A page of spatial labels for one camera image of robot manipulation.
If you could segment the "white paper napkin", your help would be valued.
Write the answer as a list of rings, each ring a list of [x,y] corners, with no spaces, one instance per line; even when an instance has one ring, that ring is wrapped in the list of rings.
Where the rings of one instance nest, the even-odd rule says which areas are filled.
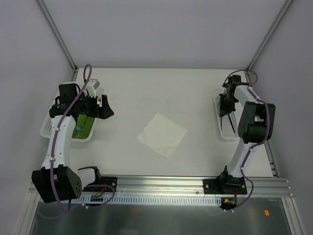
[[[156,113],[137,136],[137,140],[164,159],[168,159],[172,156],[186,133],[187,129],[179,126],[162,114]]]

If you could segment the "black slotted spoon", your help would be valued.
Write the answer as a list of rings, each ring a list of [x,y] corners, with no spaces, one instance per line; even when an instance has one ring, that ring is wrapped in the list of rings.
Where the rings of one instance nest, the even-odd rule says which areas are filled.
[[[230,115],[220,117],[220,128],[221,132],[233,133],[233,124]]]

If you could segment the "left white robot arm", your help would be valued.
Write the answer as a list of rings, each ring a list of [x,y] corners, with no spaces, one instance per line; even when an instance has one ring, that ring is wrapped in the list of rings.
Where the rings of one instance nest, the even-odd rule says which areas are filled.
[[[79,116],[108,119],[114,115],[107,95],[96,96],[93,87],[76,83],[59,85],[59,94],[49,112],[51,133],[45,160],[31,175],[32,183],[45,203],[77,199],[85,187],[97,191],[102,186],[100,170],[87,166],[74,172],[69,167],[72,134]]]

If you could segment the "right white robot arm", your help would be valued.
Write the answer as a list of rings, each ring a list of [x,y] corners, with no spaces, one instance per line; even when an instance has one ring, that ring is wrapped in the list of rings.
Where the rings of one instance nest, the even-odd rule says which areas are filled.
[[[217,101],[217,117],[220,128],[223,118],[235,112],[235,105],[240,103],[243,111],[238,128],[234,131],[239,137],[236,151],[224,167],[221,174],[211,184],[211,189],[218,194],[245,195],[245,170],[256,150],[271,138],[276,107],[263,101],[253,90],[252,85],[241,80],[240,75],[231,73],[224,81],[224,92]]]

